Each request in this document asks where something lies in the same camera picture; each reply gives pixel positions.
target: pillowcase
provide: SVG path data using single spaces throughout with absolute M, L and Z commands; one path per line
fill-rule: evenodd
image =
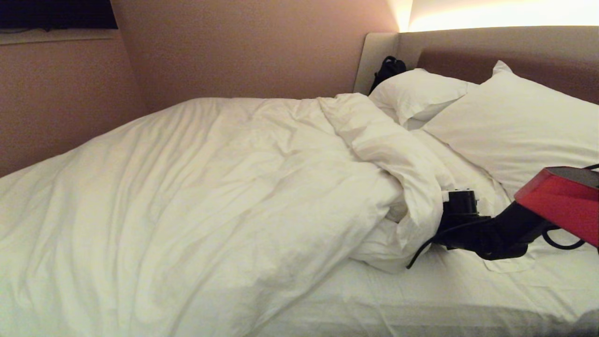
M 417 68 L 383 81 L 369 97 L 403 126 L 410 118 L 429 121 L 476 86 Z
M 599 162 L 599 106 L 496 67 L 423 129 L 514 194 L 543 167 Z

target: crumpled duvet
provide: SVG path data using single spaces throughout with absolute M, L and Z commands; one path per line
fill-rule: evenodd
M 424 153 L 359 94 L 133 121 L 0 179 L 0 335 L 244 336 L 397 198 L 398 256 L 434 234 L 444 177 Z

